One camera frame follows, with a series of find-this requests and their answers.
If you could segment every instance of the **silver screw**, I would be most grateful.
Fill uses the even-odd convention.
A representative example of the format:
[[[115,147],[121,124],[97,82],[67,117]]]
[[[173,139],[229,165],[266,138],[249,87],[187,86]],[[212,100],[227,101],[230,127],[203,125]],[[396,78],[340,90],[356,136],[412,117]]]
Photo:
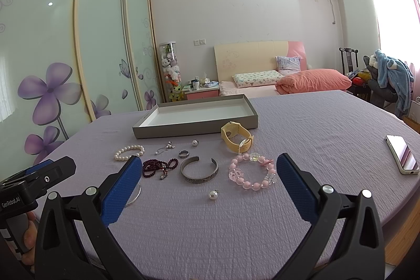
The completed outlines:
[[[365,196],[366,198],[372,197],[372,193],[368,189],[363,190],[362,195]]]
[[[55,191],[50,192],[48,194],[48,199],[56,199],[57,198],[57,193]]]
[[[334,188],[331,185],[324,185],[322,187],[322,191],[324,191],[325,193],[333,193]]]
[[[96,194],[96,188],[94,186],[91,186],[90,188],[86,189],[85,193],[88,196],[92,196],[92,195]]]

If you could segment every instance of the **patterned pillow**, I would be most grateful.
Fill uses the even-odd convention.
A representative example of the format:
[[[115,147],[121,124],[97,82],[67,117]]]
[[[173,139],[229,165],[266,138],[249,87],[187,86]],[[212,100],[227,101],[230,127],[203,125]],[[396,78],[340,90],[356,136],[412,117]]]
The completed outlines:
[[[280,80],[283,75],[275,70],[268,70],[266,72],[236,74],[233,76],[238,88],[257,87],[275,85],[277,80]]]
[[[276,56],[277,70],[282,75],[300,72],[300,57]]]

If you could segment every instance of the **smartphone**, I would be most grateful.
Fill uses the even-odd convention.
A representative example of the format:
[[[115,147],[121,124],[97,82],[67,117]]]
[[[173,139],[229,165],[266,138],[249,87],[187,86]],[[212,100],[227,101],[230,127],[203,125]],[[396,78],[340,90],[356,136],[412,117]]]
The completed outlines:
[[[403,137],[398,135],[387,135],[385,137],[392,155],[403,175],[416,175],[419,173],[419,166],[406,144]]]

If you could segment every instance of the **pearl bracelet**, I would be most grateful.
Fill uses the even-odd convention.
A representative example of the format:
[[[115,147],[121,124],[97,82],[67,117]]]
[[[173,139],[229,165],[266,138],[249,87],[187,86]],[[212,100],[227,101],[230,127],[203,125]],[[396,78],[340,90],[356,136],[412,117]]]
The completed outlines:
[[[129,156],[120,157],[121,153],[124,153],[124,152],[129,151],[129,150],[140,150],[140,152],[134,154],[134,156],[137,156],[137,157],[140,157],[144,154],[144,147],[143,146],[141,146],[141,145],[130,145],[130,146],[123,147],[121,150],[118,150],[114,155],[114,159],[118,160],[119,162],[129,160],[130,159]]]
[[[244,179],[244,172],[238,168],[238,163],[242,162],[243,160],[251,160],[253,162],[259,162],[261,166],[265,166],[268,173],[264,177],[264,180],[259,183],[254,183],[251,185],[250,182],[245,181]],[[271,184],[277,181],[277,173],[274,169],[274,164],[272,163],[273,160],[268,160],[264,156],[260,156],[258,153],[244,153],[237,155],[236,158],[232,159],[231,164],[229,165],[229,179],[231,181],[236,182],[236,184],[241,185],[245,190],[252,189],[254,191],[258,191],[261,188],[266,189]]]

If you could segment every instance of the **pink curtain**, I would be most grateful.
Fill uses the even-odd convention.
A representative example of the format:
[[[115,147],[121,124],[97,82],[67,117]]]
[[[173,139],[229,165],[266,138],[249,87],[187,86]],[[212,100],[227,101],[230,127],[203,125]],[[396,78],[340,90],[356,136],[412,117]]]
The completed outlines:
[[[373,0],[382,51],[404,61],[414,75],[413,98],[420,96],[419,0]]]

